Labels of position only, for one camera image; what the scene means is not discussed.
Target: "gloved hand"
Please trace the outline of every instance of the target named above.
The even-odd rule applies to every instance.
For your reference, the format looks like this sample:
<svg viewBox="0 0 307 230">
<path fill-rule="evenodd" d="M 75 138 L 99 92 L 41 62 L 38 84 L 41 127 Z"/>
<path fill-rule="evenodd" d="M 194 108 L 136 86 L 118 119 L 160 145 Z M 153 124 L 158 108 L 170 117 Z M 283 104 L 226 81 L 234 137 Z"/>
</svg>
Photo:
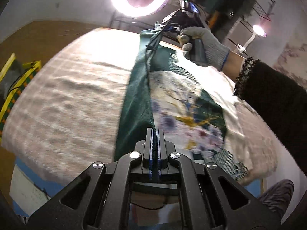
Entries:
<svg viewBox="0 0 307 230">
<path fill-rule="evenodd" d="M 189 59 L 189 51 L 192 49 L 189 36 L 202 39 L 208 65 L 221 71 L 229 55 L 230 48 L 221 44 L 210 30 L 202 27 L 188 27 L 177 36 L 177 40 L 184 51 L 183 54 L 187 59 Z"/>
</svg>

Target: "patterned trouser leg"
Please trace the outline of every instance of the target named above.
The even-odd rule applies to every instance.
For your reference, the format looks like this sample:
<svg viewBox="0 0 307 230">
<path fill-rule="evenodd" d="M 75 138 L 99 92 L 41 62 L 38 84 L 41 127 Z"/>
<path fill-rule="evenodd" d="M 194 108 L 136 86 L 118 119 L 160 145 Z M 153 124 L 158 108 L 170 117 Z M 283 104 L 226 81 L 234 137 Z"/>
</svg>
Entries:
<svg viewBox="0 0 307 230">
<path fill-rule="evenodd" d="M 270 210 L 283 218 L 293 195 L 294 184 L 290 180 L 282 180 L 270 187 L 258 199 Z"/>
</svg>

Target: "metal screw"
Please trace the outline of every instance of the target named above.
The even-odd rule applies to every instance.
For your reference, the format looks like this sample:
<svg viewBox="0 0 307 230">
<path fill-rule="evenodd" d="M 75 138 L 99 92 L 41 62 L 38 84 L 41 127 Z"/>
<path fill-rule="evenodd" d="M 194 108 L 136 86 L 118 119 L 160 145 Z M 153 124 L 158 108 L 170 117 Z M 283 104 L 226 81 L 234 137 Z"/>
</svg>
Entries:
<svg viewBox="0 0 307 230">
<path fill-rule="evenodd" d="M 94 162 L 93 163 L 93 168 L 94 169 L 101 169 L 103 167 L 103 163 L 102 162 Z"/>
<path fill-rule="evenodd" d="M 213 162 L 209 162 L 209 163 L 207 163 L 207 167 L 210 170 L 215 170 L 217 168 L 217 164 L 213 163 Z"/>
<path fill-rule="evenodd" d="M 171 155 L 171 158 L 175 158 L 175 159 L 180 157 L 180 153 L 178 153 L 178 152 L 173 152 L 170 155 Z"/>
<path fill-rule="evenodd" d="M 133 159 L 136 159 L 140 156 L 141 154 L 138 153 L 137 151 L 133 151 L 130 153 L 130 157 L 133 158 Z"/>
</svg>

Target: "person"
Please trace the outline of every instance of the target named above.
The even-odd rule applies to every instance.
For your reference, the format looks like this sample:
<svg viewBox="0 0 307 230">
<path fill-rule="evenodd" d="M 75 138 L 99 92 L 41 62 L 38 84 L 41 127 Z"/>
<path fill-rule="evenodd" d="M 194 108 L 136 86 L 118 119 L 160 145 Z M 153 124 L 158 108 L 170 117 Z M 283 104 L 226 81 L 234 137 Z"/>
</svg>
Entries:
<svg viewBox="0 0 307 230">
<path fill-rule="evenodd" d="M 243 58 L 231 52 L 207 28 L 189 27 L 177 37 L 187 59 L 192 49 L 190 36 L 202 39 L 208 65 L 236 83 L 234 95 L 245 100 L 259 113 L 306 175 L 307 162 L 303 154 L 307 147 L 306 90 L 260 60 Z M 259 200 L 282 219 L 293 190 L 293 183 L 283 180 L 268 189 Z"/>
</svg>

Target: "floral wallpaper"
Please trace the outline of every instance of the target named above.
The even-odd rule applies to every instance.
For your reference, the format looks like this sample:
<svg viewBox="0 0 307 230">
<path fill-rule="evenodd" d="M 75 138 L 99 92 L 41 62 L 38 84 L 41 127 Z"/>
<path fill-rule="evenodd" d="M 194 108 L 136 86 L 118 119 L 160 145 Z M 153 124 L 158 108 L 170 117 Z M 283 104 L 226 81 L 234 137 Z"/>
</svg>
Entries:
<svg viewBox="0 0 307 230">
<path fill-rule="evenodd" d="M 307 15 L 303 12 L 300 23 L 286 44 L 273 68 L 294 79 L 307 90 Z"/>
</svg>

